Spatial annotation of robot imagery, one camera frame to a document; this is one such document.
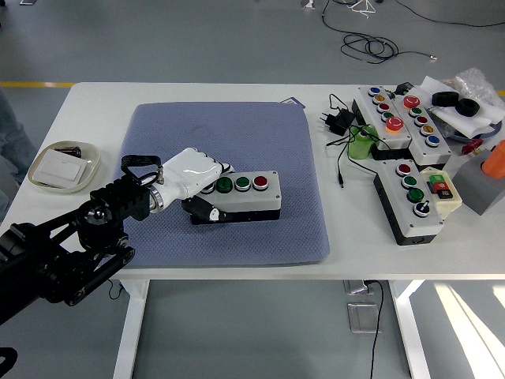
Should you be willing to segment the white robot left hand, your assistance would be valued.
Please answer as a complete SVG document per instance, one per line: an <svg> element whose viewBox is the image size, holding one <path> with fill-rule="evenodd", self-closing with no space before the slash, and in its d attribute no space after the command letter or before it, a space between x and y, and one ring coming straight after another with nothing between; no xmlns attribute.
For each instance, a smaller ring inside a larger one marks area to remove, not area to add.
<svg viewBox="0 0 505 379"><path fill-rule="evenodd" d="M198 197L223 173L223 165L195 148L186 148L166 161L150 186L150 210L157 213L180 200L183 209L201 221L228 222L233 216Z"/></svg>

